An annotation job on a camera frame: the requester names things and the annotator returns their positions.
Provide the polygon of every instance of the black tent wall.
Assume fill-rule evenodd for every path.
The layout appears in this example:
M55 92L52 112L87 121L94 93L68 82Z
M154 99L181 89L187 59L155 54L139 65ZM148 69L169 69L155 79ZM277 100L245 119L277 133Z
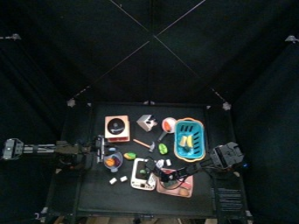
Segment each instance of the black tent wall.
M298 1L12 0L0 12L0 36L23 38L0 40L2 142L55 143L67 100L87 87L78 101L207 105L223 103L215 89L251 164L251 212L263 223L299 222L299 49L285 42ZM48 168L0 167L0 222L27 219L43 208Z
M298 223L298 45L290 45L234 104L235 132L251 168L253 213L267 223Z

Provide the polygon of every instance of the white block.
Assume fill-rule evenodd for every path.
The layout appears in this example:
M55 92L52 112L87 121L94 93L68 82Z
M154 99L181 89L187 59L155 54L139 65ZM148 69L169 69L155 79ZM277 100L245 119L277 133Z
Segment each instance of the white block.
M126 182L127 181L127 176L124 176L123 178L120 178L120 181L122 182Z
M173 165L171 159L166 159L166 164L167 164L167 166L171 166Z
M118 182L118 179L116 179L116 178L112 178L112 179L110 180L110 184L111 184L111 185L114 185L116 182Z

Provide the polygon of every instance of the small toy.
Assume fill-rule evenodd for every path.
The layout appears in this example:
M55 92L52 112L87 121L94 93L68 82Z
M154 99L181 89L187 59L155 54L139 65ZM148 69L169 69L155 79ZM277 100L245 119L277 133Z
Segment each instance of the small toy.
M108 167L114 166L115 163L116 163L116 160L115 160L112 157L110 157L110 158L106 160L106 165L107 165Z
M123 178L120 178L120 181L122 182L126 182L127 181L127 176L124 176Z
M169 152L167 147L163 143L159 143L159 151L163 155Z
M135 159L136 159L136 154L135 154L132 151L130 151L130 152L127 152L127 153L124 154L124 158L126 158L127 160L135 160Z
M110 182L111 185L114 185L118 182L118 179L112 178L108 182Z
M171 166L173 165L173 161L171 161L171 159L169 158L169 159L166 159L166 164L167 164L167 166Z
M139 126L144 129L144 131L150 131L152 129L152 127L158 124L155 117L152 115L143 115L136 123L139 124Z
M152 142L152 144L148 145L148 144L140 142L140 141L136 140L136 139L134 139L134 141L135 141L138 144L142 144L146 148L148 148L148 149L150 149L150 150L148 150L150 152L154 152L154 150L155 150L155 142Z

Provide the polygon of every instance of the blue plastic bin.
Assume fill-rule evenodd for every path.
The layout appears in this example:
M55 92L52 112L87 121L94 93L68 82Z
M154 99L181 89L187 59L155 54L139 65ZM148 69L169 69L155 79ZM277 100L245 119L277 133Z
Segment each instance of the blue plastic bin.
M183 137L193 135L193 147L186 149L181 146ZM187 117L178 120L174 131L174 154L187 161L195 162L205 158L205 128L201 121Z

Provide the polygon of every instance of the toy food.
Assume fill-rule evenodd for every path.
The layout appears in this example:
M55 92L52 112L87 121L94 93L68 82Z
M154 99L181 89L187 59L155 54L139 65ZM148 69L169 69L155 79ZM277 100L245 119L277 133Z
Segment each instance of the toy food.
M163 155L169 152L167 147L163 143L159 143L159 151Z
M115 159L112 158L112 157L110 157L107 160L106 160L106 164L107 164L107 166L114 166L115 165L115 163L116 163L116 161L115 161Z
M124 154L124 158L127 160L134 160L134 159L136 159L136 154L130 151L128 153Z

